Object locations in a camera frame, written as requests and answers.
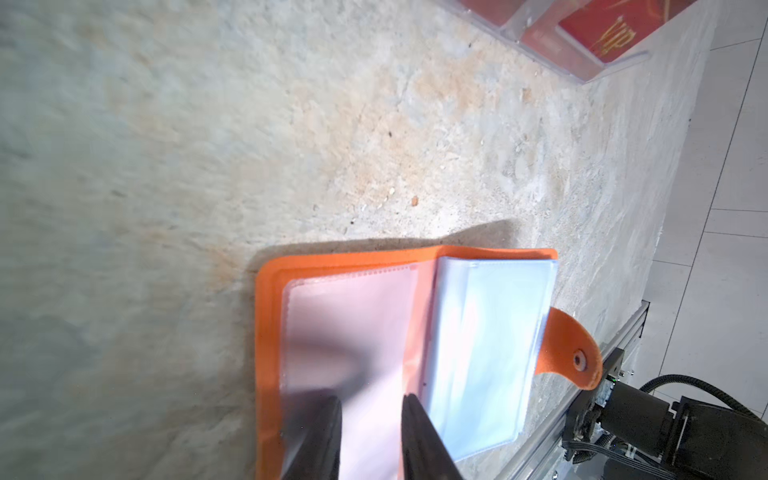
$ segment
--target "floor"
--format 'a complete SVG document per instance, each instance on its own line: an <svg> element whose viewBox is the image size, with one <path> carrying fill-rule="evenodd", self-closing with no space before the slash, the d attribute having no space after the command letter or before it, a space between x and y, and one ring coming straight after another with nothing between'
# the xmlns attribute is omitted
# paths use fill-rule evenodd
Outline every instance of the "floor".
<svg viewBox="0 0 768 480"><path fill-rule="evenodd" d="M578 86L438 2L0 1L0 477L253 478L253 278L279 255L555 248L555 306L607 342L719 3ZM464 478L567 391L537 376Z"/></svg>
<svg viewBox="0 0 768 480"><path fill-rule="evenodd" d="M768 2L725 2L650 270L631 382L703 379L768 419ZM685 386L657 390L720 404Z"/></svg>

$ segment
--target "corrugated black hose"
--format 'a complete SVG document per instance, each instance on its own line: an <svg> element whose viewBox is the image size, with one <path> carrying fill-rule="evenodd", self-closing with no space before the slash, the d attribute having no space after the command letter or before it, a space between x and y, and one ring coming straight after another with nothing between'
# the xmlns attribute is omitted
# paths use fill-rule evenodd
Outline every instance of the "corrugated black hose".
<svg viewBox="0 0 768 480"><path fill-rule="evenodd" d="M725 403L734 412L741 413L742 415L746 415L752 419L760 420L760 418L755 415L752 410L736 401L734 397L728 395L723 390L720 390L716 386L704 382L703 380L699 380L688 375L662 375L641 386L640 391L651 393L660 386L666 385L668 383L683 383L684 385L695 386L696 388L709 393L716 399L720 400L722 403ZM600 447L605 447L610 444L614 438L614 435L611 435L610 433L604 433L603 435L600 435L600 438L594 444ZM586 452L584 450L576 452L576 455L574 455L573 463L576 465L578 463L586 462L587 460L592 460L595 455L596 454L594 452Z"/></svg>

